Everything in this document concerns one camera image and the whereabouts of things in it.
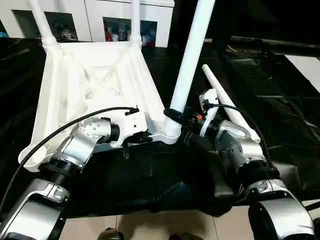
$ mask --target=white plastic part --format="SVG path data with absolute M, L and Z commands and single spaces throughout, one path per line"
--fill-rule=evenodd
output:
M 119 148 L 127 137 L 139 132 L 145 132 L 148 129 L 146 116 L 140 111 L 121 117 L 114 123 L 119 126 L 120 136 L 117 141 L 110 142 L 112 148 Z
M 49 36 L 48 23 L 40 5 L 34 1 L 32 12 L 39 28 Z M 146 131 L 154 141 L 173 144 L 176 138 L 163 135 L 164 105 L 149 72 L 140 46 L 125 42 L 76 42 L 48 44 L 30 145 L 35 146 L 52 132 L 83 115 L 112 107 L 138 107 L 139 125 L 135 131 Z M 121 122 L 126 110 L 114 110 L 98 114 Z M 69 136 L 73 126 L 59 133 L 41 148 L 42 157 L 55 152 Z M 121 144 L 112 144 L 113 148 Z M 96 147 L 106 151 L 109 145 Z M 40 157 L 30 160 L 25 168 L 35 171 Z
M 206 100 L 209 104 L 218 104 L 219 100 L 217 90 L 212 88 L 199 96 L 199 101 L 203 112 L 205 111 L 204 104 Z M 216 116 L 218 109 L 219 107 L 212 107 L 207 111 L 206 119 L 199 133 L 200 137 L 204 137 L 206 135 L 207 128 L 212 119 L 214 119 L 214 117 Z
M 215 118 L 217 112 L 218 112 L 218 107 L 213 107 L 208 110 L 208 114 L 206 115 L 206 119 L 205 119 L 204 124 L 203 124 L 203 126 L 200 130 L 200 133 L 199 133 L 200 137 L 206 136 L 207 128 L 208 128 L 210 122 L 212 121 L 212 119 Z
M 224 88 L 221 86 L 221 84 L 219 83 L 218 79 L 216 78 L 216 76 L 214 75 L 214 73 L 210 70 L 210 68 L 208 67 L 207 64 L 204 64 L 202 66 L 202 69 L 204 71 L 204 74 L 206 75 L 206 77 L 208 78 L 211 86 L 216 89 L 217 95 L 218 95 L 218 99 L 222 104 L 226 104 L 226 105 L 230 105 L 235 107 L 235 104 L 232 102 L 232 100 L 230 99 L 230 97 L 228 96 L 228 94 L 226 93 L 226 91 L 224 90 Z M 240 112 L 230 109 L 230 108 L 224 108 L 225 112 L 228 114 L 230 120 L 235 123 L 238 124 L 239 126 L 247 129 L 251 135 L 251 139 L 253 141 L 255 141 L 256 143 L 260 143 L 260 137 L 258 136 L 258 134 L 256 133 L 255 130 L 253 130 L 248 123 L 246 122 L 246 120 L 244 119 L 244 117 L 241 115 Z
M 39 0 L 29 0 L 35 22 L 41 33 L 44 48 L 57 45 L 57 40 L 51 32 L 45 13 L 42 11 Z
M 28 153 L 36 146 L 36 144 L 31 144 L 27 146 L 25 149 L 23 149 L 19 156 L 18 156 L 18 162 L 21 163 L 22 160 L 27 156 Z M 42 146 L 40 147 L 30 158 L 29 160 L 25 163 L 24 167 L 28 169 L 32 173 L 39 172 L 38 167 L 42 163 L 48 163 L 50 160 L 50 157 L 53 154 L 48 154 L 46 155 L 47 149 Z
M 214 5 L 215 0 L 198 0 L 196 5 L 191 30 L 170 105 L 171 109 L 182 113 L 186 106 Z M 176 138 L 181 134 L 181 124 L 166 117 L 162 130 L 166 136 Z
M 140 35 L 140 0 L 131 0 L 131 35 L 130 46 L 136 45 L 142 48 Z

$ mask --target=black fabric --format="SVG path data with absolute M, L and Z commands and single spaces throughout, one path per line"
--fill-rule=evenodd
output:
M 183 49 L 143 49 L 165 107 L 169 107 Z M 201 66 L 208 64 L 237 107 L 247 111 L 266 138 L 272 161 L 287 186 L 302 200 L 320 197 L 320 93 L 284 56 L 216 52 L 204 45 L 187 105 L 200 112 L 199 95 L 210 85 Z M 18 155 L 31 140 L 45 52 L 40 40 L 0 38 L 0 196 Z M 227 118 L 220 110 L 217 117 Z M 152 142 L 94 154 L 70 198 L 69 217 L 200 209 L 219 216 L 236 204 L 230 164 L 201 147 Z M 14 184 L 8 210 L 33 174 L 23 170 Z

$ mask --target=white tube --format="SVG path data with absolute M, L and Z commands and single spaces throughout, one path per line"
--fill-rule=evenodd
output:
M 214 73 L 210 70 L 210 68 L 208 67 L 207 64 L 202 66 L 202 69 L 204 71 L 204 74 L 206 75 L 206 77 L 208 78 L 211 86 L 216 89 L 216 93 L 218 95 L 218 99 L 222 104 L 226 104 L 226 105 L 230 105 L 235 107 L 235 104 L 232 102 L 232 100 L 230 99 L 229 95 L 226 93 L 226 91 L 224 90 L 224 88 L 221 86 L 220 82 L 218 81 L 218 79 L 216 78 L 216 76 L 214 75 Z M 224 108 L 225 112 L 228 114 L 230 120 L 235 123 L 238 124 L 239 126 L 247 129 L 251 135 L 251 139 L 253 141 L 255 141 L 256 143 L 260 143 L 260 137 L 258 136 L 258 134 L 256 133 L 255 130 L 253 130 L 248 123 L 246 122 L 246 120 L 244 119 L 244 117 L 241 115 L 240 112 L 230 109 L 230 108 Z
M 170 105 L 170 108 L 180 112 L 183 112 L 186 106 L 214 5 L 215 0 L 198 0 L 196 5 L 191 30 Z M 176 138 L 181 133 L 181 125 L 169 117 L 166 117 L 162 131 L 168 137 Z
M 140 0 L 131 0 L 131 35 L 130 46 L 142 47 L 140 35 Z
M 57 40 L 53 36 L 50 26 L 48 24 L 45 13 L 42 11 L 39 0 L 29 0 L 31 10 L 35 19 L 35 22 L 41 33 L 41 40 L 43 47 L 52 47 L 57 45 Z

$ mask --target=tiled floor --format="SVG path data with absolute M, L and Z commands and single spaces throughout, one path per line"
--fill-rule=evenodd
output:
M 317 201 L 303 204 L 306 206 Z M 173 233 L 191 233 L 204 240 L 254 240 L 248 208 L 233 207 L 218 218 L 188 210 L 68 219 L 60 240 L 96 240 L 108 227 L 122 232 L 125 240 L 168 240 Z M 311 211 L 310 215 L 313 219 L 320 217 L 320 209 Z

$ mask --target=shelf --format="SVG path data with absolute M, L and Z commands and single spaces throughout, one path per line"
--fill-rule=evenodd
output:
M 112 2 L 131 3 L 131 0 L 112 0 Z M 140 4 L 173 8 L 175 6 L 175 1 L 174 0 L 140 0 Z
M 12 10 L 25 38 L 41 38 L 35 18 L 30 10 Z M 77 40 L 77 32 L 71 13 L 44 12 L 53 35 L 57 39 Z
M 103 25 L 106 42 L 129 41 L 131 19 L 103 17 Z M 153 47 L 156 45 L 157 25 L 156 21 L 141 21 L 140 30 L 143 45 Z

